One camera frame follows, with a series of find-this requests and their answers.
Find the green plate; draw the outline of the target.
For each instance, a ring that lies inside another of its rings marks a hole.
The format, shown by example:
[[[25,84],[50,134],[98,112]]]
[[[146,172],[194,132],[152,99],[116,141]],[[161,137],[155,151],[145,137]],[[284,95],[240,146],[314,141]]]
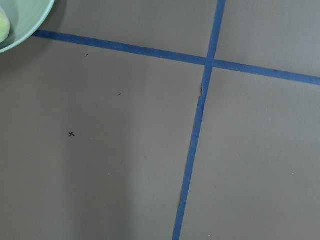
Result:
[[[53,8],[54,0],[2,0],[10,21],[8,38],[0,43],[0,52],[4,53],[27,40],[42,25]]]

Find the pink green peach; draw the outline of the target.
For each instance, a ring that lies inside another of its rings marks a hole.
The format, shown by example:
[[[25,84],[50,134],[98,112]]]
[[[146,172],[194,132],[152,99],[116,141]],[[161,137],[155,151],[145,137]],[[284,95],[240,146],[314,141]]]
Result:
[[[4,42],[9,34],[11,29],[10,20],[5,12],[5,10],[0,7],[0,43]]]

